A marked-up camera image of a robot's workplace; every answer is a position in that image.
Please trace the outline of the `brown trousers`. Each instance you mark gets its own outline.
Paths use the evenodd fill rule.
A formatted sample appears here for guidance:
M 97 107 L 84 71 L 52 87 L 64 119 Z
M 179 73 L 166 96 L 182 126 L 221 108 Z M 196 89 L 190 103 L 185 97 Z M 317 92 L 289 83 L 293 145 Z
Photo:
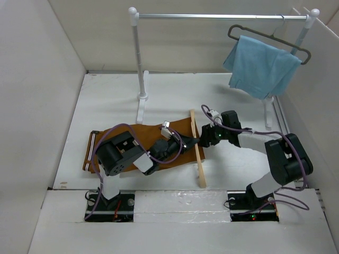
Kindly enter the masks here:
M 136 133 L 136 136 L 144 148 L 149 149 L 155 141 L 159 140 L 163 136 L 160 133 L 160 124 L 158 125 L 143 125 L 143 124 L 133 124 L 131 127 Z M 174 129 L 179 134 L 185 135 L 187 137 L 192 136 L 192 128 L 191 128 L 191 118 L 187 117 L 185 119 L 173 121 L 170 123 L 170 128 Z M 93 149 L 101 139 L 101 137 L 108 132 L 108 129 L 104 131 L 95 131 L 93 130 L 90 133 L 87 150 L 85 154 L 85 159 L 83 162 L 83 171 L 87 171 L 90 173 L 95 173 L 92 165 L 91 165 L 91 156 Z M 177 166 L 181 166 L 184 164 L 189 164 L 191 162 L 196 162 L 197 157 L 195 153 L 195 149 L 192 148 L 189 151 L 185 152 L 170 164 L 161 164 L 160 170 L 169 169 Z

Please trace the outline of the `beige wooden hanger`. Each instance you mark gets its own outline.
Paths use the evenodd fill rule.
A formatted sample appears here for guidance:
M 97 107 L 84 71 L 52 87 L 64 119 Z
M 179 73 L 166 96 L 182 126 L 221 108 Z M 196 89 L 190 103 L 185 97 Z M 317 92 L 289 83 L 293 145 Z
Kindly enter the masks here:
M 195 110 L 191 109 L 190 110 L 190 117 L 191 117 L 191 129 L 192 129 L 192 135 L 194 138 L 197 138 L 197 133 L 196 133 L 196 128 L 195 128 Z M 200 188 L 206 188 L 207 183 L 206 183 L 206 178 L 203 172 L 203 166 L 201 162 L 201 157 L 200 157 L 200 152 L 199 152 L 199 147 L 197 144 L 194 145 L 195 147 L 195 155 L 197 159 L 197 166 L 198 166 L 198 180 L 199 180 L 199 186 Z

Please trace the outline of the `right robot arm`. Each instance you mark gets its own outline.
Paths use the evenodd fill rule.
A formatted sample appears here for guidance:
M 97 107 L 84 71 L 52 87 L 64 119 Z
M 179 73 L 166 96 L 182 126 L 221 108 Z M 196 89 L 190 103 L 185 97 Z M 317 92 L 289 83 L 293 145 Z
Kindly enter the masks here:
M 234 146 L 252 149 L 267 156 L 270 171 L 246 187 L 244 201 L 250 208 L 258 208 L 273 192 L 288 189 L 289 183 L 306 179 L 313 173 L 313 164 L 295 134 L 243 128 L 235 111 L 219 114 L 206 105 L 201 108 L 211 121 L 202 127 L 201 147 L 208 148 L 227 140 Z

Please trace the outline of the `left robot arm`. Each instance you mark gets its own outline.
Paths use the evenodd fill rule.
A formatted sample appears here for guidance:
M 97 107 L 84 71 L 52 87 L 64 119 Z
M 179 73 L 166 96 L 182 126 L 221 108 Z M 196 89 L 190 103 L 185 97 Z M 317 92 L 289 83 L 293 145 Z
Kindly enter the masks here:
M 174 164 L 191 162 L 189 151 L 198 145 L 199 139 L 188 137 L 169 130 L 162 139 L 158 139 L 147 150 L 137 142 L 135 137 L 124 131 L 108 140 L 102 141 L 95 150 L 99 167 L 103 170 L 99 191 L 100 204 L 107 210 L 118 204 L 120 190 L 110 187 L 106 182 L 109 176 L 117 176 L 130 166 L 135 166 L 145 176 L 160 170 L 161 166 L 174 167 Z

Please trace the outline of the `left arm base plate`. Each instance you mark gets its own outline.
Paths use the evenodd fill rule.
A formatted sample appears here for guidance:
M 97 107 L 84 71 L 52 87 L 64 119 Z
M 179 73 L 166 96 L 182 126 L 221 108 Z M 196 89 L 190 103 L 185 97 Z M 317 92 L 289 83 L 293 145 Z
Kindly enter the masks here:
M 97 207 L 94 208 L 97 198 L 98 192 L 87 191 L 85 194 L 86 222 L 133 222 L 135 193 L 120 193 L 110 201 L 104 201 L 101 196 Z

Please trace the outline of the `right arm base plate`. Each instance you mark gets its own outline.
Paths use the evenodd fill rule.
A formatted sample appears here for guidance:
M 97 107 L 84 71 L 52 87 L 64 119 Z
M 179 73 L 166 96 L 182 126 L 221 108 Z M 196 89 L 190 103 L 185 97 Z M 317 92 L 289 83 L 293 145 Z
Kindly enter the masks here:
M 244 190 L 229 191 L 224 207 L 230 212 L 231 222 L 278 222 L 275 205 L 269 203 L 269 198 L 273 197 L 271 193 L 250 202 Z

